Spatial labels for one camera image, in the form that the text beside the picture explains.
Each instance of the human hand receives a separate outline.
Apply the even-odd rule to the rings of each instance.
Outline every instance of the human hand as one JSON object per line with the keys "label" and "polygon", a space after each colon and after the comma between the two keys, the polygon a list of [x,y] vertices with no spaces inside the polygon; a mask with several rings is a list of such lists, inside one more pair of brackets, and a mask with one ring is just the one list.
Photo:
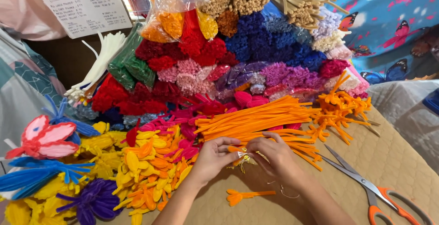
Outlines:
{"label": "human hand", "polygon": [[229,153],[227,148],[229,145],[240,142],[236,138],[220,137],[204,143],[185,181],[189,179],[188,181],[200,188],[207,185],[220,173],[223,167],[239,159],[237,152]]}
{"label": "human hand", "polygon": [[[262,134],[276,141],[274,142],[262,137],[254,138],[247,144],[247,153],[270,177],[299,190],[301,187],[300,182],[303,177],[305,177],[305,172],[303,172],[294,161],[296,157],[294,152],[283,141],[279,134],[272,132],[262,132]],[[268,161],[256,153],[258,151],[261,152]]]}

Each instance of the quilted mat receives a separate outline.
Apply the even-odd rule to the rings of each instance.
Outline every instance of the quilted mat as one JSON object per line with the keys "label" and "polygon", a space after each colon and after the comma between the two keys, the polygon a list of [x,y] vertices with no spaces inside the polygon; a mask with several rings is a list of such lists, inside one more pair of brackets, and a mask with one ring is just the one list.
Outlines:
{"label": "quilted mat", "polygon": [[[426,164],[425,160],[392,128],[392,126],[373,108],[368,112],[369,119],[381,123],[374,127],[376,135],[365,127],[350,124],[345,129],[354,137],[351,145],[346,145],[337,135],[331,133],[327,144],[340,154],[363,177],[376,186],[393,188],[411,199],[424,210],[436,224],[439,224],[439,176]],[[316,147],[322,155],[336,161],[335,157],[318,141]],[[342,208],[358,225],[369,225],[367,218],[367,196],[364,189],[353,179],[338,171],[328,163],[318,164],[322,172],[297,157],[297,163],[314,175]],[[245,173],[238,168],[224,169],[217,178],[200,191],[192,206],[185,225],[313,225],[316,224],[302,200],[291,199],[281,194],[280,185],[272,182],[262,170],[252,164],[244,165]],[[227,189],[239,192],[277,191],[277,195],[244,199],[230,207],[226,200]],[[286,195],[295,196],[291,190]],[[409,222],[378,201],[381,210],[398,225]],[[130,224],[129,210],[124,210],[111,222],[98,222],[99,225]],[[143,216],[143,225],[149,225],[158,211]]]}

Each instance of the pile of pipe cleaners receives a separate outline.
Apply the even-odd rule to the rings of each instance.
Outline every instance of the pile of pipe cleaners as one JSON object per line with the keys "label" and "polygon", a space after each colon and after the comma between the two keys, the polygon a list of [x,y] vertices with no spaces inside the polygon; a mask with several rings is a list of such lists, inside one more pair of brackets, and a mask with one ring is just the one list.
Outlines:
{"label": "pile of pipe cleaners", "polygon": [[[0,197],[11,225],[94,225],[124,208],[140,225],[220,136],[241,141],[228,150],[242,155],[233,163],[242,170],[247,142],[270,131],[319,171],[313,144],[329,127],[347,144],[349,123],[379,136],[341,15],[324,7],[347,13],[336,0],[175,1],[150,0],[146,23],[127,37],[99,34],[84,81],[59,107],[47,97],[52,108],[20,146],[5,140],[13,168],[0,177]],[[275,194],[227,192],[231,206]]]}

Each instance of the paper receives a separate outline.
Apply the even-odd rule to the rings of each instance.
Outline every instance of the paper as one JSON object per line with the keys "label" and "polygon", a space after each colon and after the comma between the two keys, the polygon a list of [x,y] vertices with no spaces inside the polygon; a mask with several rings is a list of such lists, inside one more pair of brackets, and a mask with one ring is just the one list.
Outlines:
{"label": "paper", "polygon": [[132,27],[122,0],[43,0],[70,38]]}

